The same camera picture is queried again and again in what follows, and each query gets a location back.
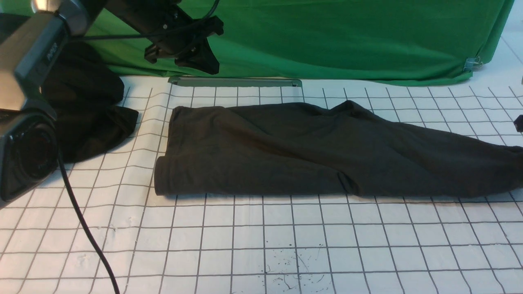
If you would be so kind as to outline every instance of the green backdrop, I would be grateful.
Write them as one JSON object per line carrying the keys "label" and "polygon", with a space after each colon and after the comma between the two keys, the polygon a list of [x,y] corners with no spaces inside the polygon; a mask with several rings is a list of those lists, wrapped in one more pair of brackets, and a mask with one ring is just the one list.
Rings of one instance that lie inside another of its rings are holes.
{"label": "green backdrop", "polygon": [[[30,15],[30,0],[0,0]],[[193,18],[213,0],[183,0]],[[514,0],[222,0],[225,34],[209,38],[219,77],[364,79],[401,85],[471,77],[467,58],[492,59]],[[135,33],[104,11],[88,35]],[[208,76],[173,60],[143,59],[147,40],[92,45],[119,74]]]}

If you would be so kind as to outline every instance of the metal bracket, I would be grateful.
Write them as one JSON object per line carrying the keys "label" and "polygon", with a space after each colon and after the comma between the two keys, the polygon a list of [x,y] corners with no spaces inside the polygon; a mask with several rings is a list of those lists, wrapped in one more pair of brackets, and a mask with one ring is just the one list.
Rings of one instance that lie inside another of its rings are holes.
{"label": "metal bracket", "polygon": [[219,78],[173,76],[169,83],[181,87],[302,87],[301,80],[285,78]]}

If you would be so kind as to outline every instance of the camera lens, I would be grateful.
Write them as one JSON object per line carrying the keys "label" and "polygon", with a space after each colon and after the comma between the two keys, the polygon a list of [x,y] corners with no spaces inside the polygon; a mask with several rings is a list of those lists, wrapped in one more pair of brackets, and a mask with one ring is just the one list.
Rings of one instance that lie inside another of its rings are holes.
{"label": "camera lens", "polygon": [[41,123],[27,130],[17,146],[21,166],[33,179],[43,179],[55,169],[58,147],[48,125]]}

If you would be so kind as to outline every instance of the metal clip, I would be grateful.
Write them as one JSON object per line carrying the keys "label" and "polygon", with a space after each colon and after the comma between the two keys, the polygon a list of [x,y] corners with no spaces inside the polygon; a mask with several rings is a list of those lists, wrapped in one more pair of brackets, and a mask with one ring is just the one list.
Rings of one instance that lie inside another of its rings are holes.
{"label": "metal clip", "polygon": [[481,57],[471,57],[465,60],[465,66],[463,71],[470,72],[473,70],[478,70],[483,67],[483,62],[481,62]]}

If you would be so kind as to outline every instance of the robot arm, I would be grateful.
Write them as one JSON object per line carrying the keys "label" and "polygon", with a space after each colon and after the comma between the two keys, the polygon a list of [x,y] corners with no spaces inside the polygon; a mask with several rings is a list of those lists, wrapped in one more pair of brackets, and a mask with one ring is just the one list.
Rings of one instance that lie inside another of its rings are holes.
{"label": "robot arm", "polygon": [[179,2],[33,0],[36,13],[0,44],[0,207],[56,169],[56,113],[39,89],[67,42],[115,38],[83,37],[104,8],[153,42],[145,49],[148,61],[174,58],[179,66],[218,73],[207,37],[223,34],[223,22],[210,15],[194,20]]}

